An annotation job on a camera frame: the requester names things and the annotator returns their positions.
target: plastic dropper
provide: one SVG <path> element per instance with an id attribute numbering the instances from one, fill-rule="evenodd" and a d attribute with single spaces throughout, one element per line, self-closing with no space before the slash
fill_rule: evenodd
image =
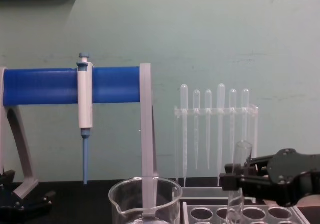
<path id="1" fill-rule="evenodd" d="M 243 89 L 241 94 L 242 105 L 242 140 L 247 141 L 248 137 L 248 108 L 250 93 L 248 89 Z"/>
<path id="2" fill-rule="evenodd" d="M 193 111 L 194 111 L 194 153 L 195 169 L 198 170 L 199 156 L 199 111 L 200 111 L 200 91 L 193 92 Z"/>
<path id="3" fill-rule="evenodd" d="M 229 108 L 230 111 L 230 157 L 231 162 L 234 163 L 235 155 L 235 132 L 236 132 L 236 110 L 237 108 L 237 91 L 235 89 L 230 90 L 229 94 Z"/>
<path id="4" fill-rule="evenodd" d="M 204 94 L 204 107 L 206 109 L 206 155 L 208 170 L 210 170 L 210 147 L 211 147 L 211 109 L 212 109 L 212 92 L 206 90 Z"/>
<path id="5" fill-rule="evenodd" d="M 183 161 L 183 186 L 186 187 L 187 170 L 188 170 L 188 86 L 183 84 L 180 88 L 180 101 L 182 110 L 182 161 Z"/>
<path id="6" fill-rule="evenodd" d="M 224 137 L 224 108 L 226 100 L 226 86 L 219 84 L 217 90 L 217 108 L 218 108 L 218 158 L 217 158 L 217 173 L 218 173 L 218 186 L 220 186 L 220 174 L 222 168 L 222 155 L 223 155 L 223 137 Z"/>

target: blue cylindrical bar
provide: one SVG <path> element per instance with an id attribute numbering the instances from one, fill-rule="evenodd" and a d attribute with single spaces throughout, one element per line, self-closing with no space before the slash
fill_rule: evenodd
<path id="1" fill-rule="evenodd" d="M 140 102 L 139 67 L 95 67 L 93 103 Z M 78 103 L 77 69 L 7 69 L 3 104 L 56 105 Z"/>

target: wall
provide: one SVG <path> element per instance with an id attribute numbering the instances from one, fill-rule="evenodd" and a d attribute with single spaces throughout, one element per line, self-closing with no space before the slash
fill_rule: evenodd
<path id="1" fill-rule="evenodd" d="M 97 67 L 152 63 L 158 164 L 172 177 L 182 83 L 250 89 L 260 108 L 259 155 L 320 152 L 319 11 L 320 0 L 1 0 L 0 63 L 75 68 L 83 51 Z M 40 180 L 80 180 L 77 107 L 24 106 L 22 114 Z M 139 126 L 138 104 L 95 106 L 92 180 L 141 174 Z M 9 134 L 5 168 L 19 181 L 16 152 Z"/>

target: dropper rack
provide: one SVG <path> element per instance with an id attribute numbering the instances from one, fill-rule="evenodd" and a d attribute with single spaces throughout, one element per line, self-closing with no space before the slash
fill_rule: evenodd
<path id="1" fill-rule="evenodd" d="M 204 96 L 204 108 L 201 108 L 202 96 Z M 202 95 L 202 93 L 196 89 L 192 93 L 193 106 L 189 108 L 188 86 L 185 84 L 181 86 L 180 108 L 175 107 L 174 109 L 174 145 L 175 178 L 178 182 L 179 178 L 183 177 L 184 187 L 186 187 L 188 165 L 190 165 L 190 161 L 188 161 L 188 151 L 192 149 L 194 149 L 195 154 L 193 164 L 195 164 L 195 169 L 198 170 L 199 149 L 206 148 L 207 169 L 216 168 L 218 186 L 220 185 L 219 175 L 224 171 L 222 167 L 223 152 L 228 151 L 230 156 L 229 161 L 232 161 L 235 144 L 239 141 L 247 141 L 251 143 L 253 147 L 252 157 L 257 156 L 258 107 L 250 104 L 250 92 L 248 89 L 243 89 L 241 92 L 240 107 L 237 106 L 237 91 L 235 89 L 229 90 L 228 99 L 228 107 L 226 107 L 226 87 L 224 84 L 218 85 L 216 108 L 213 108 L 211 90 L 206 90 L 204 95 Z M 205 123 L 206 129 L 203 135 L 205 141 L 200 141 L 201 132 L 199 122 L 202 121 L 204 121 L 203 123 Z M 190 130 L 190 125 L 188 125 L 190 122 L 194 123 L 193 130 Z M 216 136 L 213 135 L 214 129 L 217 129 Z M 213 164 L 213 161 L 210 163 L 213 151 L 217 152 L 216 164 Z"/>

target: glass beaker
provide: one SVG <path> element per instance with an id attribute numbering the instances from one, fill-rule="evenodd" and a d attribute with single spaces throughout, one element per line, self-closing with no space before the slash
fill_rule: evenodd
<path id="1" fill-rule="evenodd" d="M 246 163 L 251 159 L 252 145 L 247 141 L 240 141 L 235 145 L 232 172 L 243 172 Z M 226 213 L 227 224 L 242 224 L 245 198 L 240 188 L 229 192 L 228 208 Z"/>
<path id="2" fill-rule="evenodd" d="M 113 224 L 180 224 L 182 188 L 153 176 L 135 177 L 111 188 Z"/>

